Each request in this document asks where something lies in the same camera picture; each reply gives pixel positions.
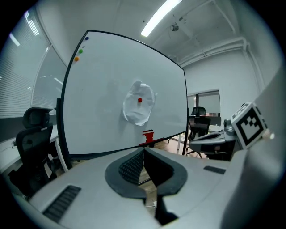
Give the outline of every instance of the chair headrest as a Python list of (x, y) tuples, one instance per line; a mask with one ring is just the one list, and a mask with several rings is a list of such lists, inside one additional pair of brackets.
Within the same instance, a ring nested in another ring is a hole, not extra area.
[(193, 111), (191, 115), (195, 115), (197, 117), (199, 116), (205, 116), (206, 115), (206, 109), (201, 106), (193, 107)]
[(53, 109), (31, 107), (24, 113), (23, 125), (25, 128), (47, 127), (50, 121), (49, 112)]

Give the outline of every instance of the ceiling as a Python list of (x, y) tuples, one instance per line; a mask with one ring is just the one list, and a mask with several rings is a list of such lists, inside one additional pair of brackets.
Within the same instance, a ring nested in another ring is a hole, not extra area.
[(229, 0), (182, 0), (148, 37), (141, 31), (165, 0), (49, 2), (58, 8), (72, 52), (86, 30), (102, 30), (139, 40), (179, 62), (239, 33)]

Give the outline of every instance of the office chair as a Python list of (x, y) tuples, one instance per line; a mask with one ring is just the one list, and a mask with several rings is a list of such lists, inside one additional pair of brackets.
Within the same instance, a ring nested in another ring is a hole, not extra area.
[(191, 141), (195, 138), (196, 133), (198, 133), (198, 136), (204, 136), (208, 133), (209, 127), (210, 127), (210, 118), (204, 117), (206, 115), (206, 109), (204, 107), (198, 106), (193, 107), (193, 111), (191, 116), (189, 116), (189, 126), (191, 129), (191, 133), (188, 137), (188, 140)]
[(50, 109), (32, 107), (23, 116), (23, 124), (27, 128), (16, 136), (17, 148), (23, 165), (12, 171), (11, 182), (28, 197), (32, 197), (40, 188), (56, 178), (52, 171), (50, 178), (45, 170), (48, 158), (50, 136), (53, 130), (49, 123)]

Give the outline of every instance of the white paper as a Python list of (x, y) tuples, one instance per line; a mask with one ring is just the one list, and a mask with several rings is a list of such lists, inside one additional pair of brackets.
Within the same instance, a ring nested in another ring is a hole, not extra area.
[(123, 114), (127, 121), (137, 126), (143, 126), (150, 117), (155, 104), (153, 90), (142, 81), (136, 81), (123, 102)]

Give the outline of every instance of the floor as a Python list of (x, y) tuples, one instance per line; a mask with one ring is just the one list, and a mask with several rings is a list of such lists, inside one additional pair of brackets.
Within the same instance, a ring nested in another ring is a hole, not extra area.
[[(164, 140), (164, 141), (161, 141), (159, 143), (156, 143), (154, 147), (157, 149), (164, 150), (164, 151), (169, 152), (169, 153), (177, 153), (179, 155), (182, 155), (184, 144), (181, 142), (180, 148), (179, 148), (179, 150), (177, 150), (178, 141), (170, 139), (169, 143), (167, 140)], [(204, 159), (206, 159), (205, 154), (201, 153), (201, 155)], [(187, 157), (200, 158), (198, 153), (189, 154)], [(72, 163), (72, 166), (75, 167), (82, 162), (84, 162), (84, 161), (72, 161), (71, 163)], [(64, 171), (59, 169), (56, 173), (57, 173), (57, 176), (60, 176), (64, 173)], [(149, 178), (150, 177), (149, 177), (147, 171), (145, 170), (145, 168), (143, 168), (141, 175), (140, 175), (140, 178), (139, 178), (139, 183), (144, 182), (144, 181), (148, 180)], [(156, 202), (157, 202), (157, 188), (156, 188), (156, 186), (154, 185), (152, 180), (150, 180), (146, 183), (143, 183), (139, 187), (144, 189), (146, 192), (146, 195), (147, 195), (147, 199), (145, 202), (146, 209), (149, 211), (149, 213), (152, 216), (155, 216)]]

